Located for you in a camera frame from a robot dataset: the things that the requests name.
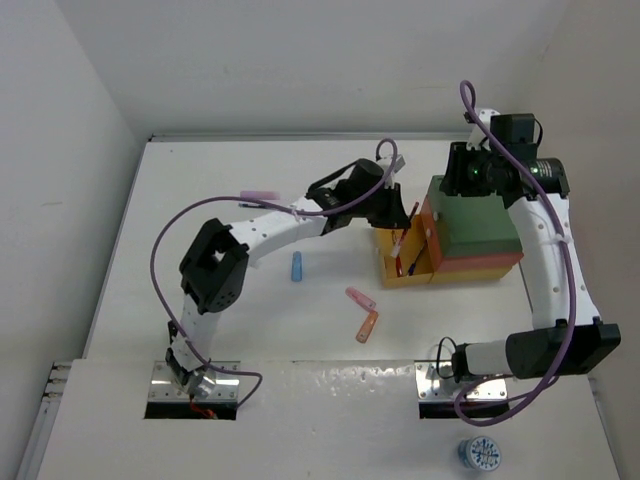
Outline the yellow drawer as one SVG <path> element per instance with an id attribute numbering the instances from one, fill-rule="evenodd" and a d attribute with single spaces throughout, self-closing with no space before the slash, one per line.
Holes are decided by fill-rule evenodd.
<path id="1" fill-rule="evenodd" d="M 405 288 L 429 284 L 434 267 L 428 253 L 428 243 L 422 220 L 416 215 L 397 257 L 391 255 L 394 239 L 403 230 L 375 229 L 375 246 L 380 266 L 380 277 L 385 288 Z"/>

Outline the red gel pen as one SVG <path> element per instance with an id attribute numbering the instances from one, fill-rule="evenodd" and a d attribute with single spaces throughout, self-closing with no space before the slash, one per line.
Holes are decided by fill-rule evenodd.
<path id="1" fill-rule="evenodd" d="M 412 222 L 413 222 L 413 217 L 415 216 L 415 214 L 417 213 L 417 210 L 420 206 L 420 202 L 416 201 L 408 215 L 408 225 L 402 230 L 402 233 L 399 235 L 394 235 L 393 236 L 393 247 L 391 250 L 391 257 L 392 258 L 397 258 L 399 256 L 402 244 L 409 232 L 409 230 L 412 227 Z"/>

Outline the blue ballpoint pen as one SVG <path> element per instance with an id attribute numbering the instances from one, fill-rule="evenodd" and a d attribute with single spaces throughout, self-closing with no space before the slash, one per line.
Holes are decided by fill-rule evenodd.
<path id="1" fill-rule="evenodd" d="M 410 267 L 409 267 L 409 269 L 407 271 L 407 276 L 413 276 L 414 275 L 416 267 L 418 265 L 418 262 L 421 259 L 421 257 L 422 257 L 422 255 L 423 255 L 425 250 L 428 250 L 428 244 L 426 242 L 421 246 L 418 254 L 416 255 L 416 257 L 413 260 L 413 262 L 411 263 L 411 265 L 410 265 Z"/>

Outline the purple highlighter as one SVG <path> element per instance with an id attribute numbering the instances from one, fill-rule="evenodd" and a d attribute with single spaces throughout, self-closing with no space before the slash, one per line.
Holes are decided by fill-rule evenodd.
<path id="1" fill-rule="evenodd" d="M 240 196 L 248 199 L 257 199 L 257 200 L 279 200 L 280 193 L 277 191 L 241 191 Z"/>

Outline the red pen with clip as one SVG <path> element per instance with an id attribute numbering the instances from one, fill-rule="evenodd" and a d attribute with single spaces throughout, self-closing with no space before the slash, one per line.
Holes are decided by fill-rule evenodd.
<path id="1" fill-rule="evenodd" d="M 396 276 L 398 278 L 401 278 L 403 276 L 403 266 L 402 266 L 402 260 L 400 258 L 400 250 L 402 247 L 402 243 L 404 241 L 404 233 L 402 233 L 394 242 L 394 247 L 393 247 L 393 251 L 392 253 L 394 254 L 394 265 L 395 265 L 395 272 L 396 272 Z"/>

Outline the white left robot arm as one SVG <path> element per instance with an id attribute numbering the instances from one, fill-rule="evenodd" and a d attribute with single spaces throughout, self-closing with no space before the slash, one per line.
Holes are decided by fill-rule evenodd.
<path id="1" fill-rule="evenodd" d="M 240 297 L 246 272 L 261 258 L 298 241 L 327 235 L 362 218 L 379 229 L 405 228 L 409 217 L 393 176 L 402 157 L 358 159 L 313 183 L 288 206 L 224 224 L 207 221 L 179 265 L 183 311 L 173 329 L 166 362 L 192 396 L 211 388 L 215 369 L 207 357 L 224 310 Z"/>

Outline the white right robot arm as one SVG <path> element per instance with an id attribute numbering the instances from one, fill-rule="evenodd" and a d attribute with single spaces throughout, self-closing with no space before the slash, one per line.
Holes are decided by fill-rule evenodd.
<path id="1" fill-rule="evenodd" d="M 501 115 L 476 109 L 466 120 L 467 142 L 451 145 L 440 190 L 448 197 L 497 196 L 516 228 L 520 270 L 532 312 L 532 330 L 504 340 L 462 344 L 452 356 L 456 380 L 511 375 L 541 378 L 575 324 L 558 376 L 591 372 L 621 341 L 605 324 L 586 288 L 569 223 L 569 183 L 563 164 L 541 158 L 541 135 L 532 114 Z"/>

